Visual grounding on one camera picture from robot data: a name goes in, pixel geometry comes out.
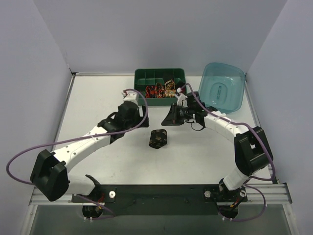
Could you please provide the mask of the black gold floral tie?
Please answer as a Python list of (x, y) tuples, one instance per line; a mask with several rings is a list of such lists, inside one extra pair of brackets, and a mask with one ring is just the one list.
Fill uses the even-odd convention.
[(151, 131), (149, 146), (154, 149), (160, 149), (167, 144), (167, 131), (165, 129), (156, 129)]

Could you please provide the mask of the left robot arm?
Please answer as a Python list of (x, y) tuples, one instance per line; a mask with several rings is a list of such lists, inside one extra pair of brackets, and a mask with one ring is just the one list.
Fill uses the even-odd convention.
[(132, 101), (125, 101), (116, 112), (101, 120), (83, 136), (53, 152), (41, 151), (35, 161), (30, 181), (49, 201), (63, 196), (69, 188), (68, 173), (83, 159), (98, 149), (112, 144), (132, 128), (149, 126), (147, 107), (142, 106), (144, 116), (139, 113), (139, 106)]

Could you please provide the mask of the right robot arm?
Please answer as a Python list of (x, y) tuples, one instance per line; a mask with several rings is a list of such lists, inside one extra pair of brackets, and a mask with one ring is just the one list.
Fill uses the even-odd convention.
[(234, 144), (235, 168), (219, 182), (220, 192), (238, 190), (259, 170), (273, 162), (273, 156), (263, 129), (234, 122), (215, 107), (205, 107), (192, 93), (177, 95), (162, 126), (181, 126), (197, 123), (220, 134)]

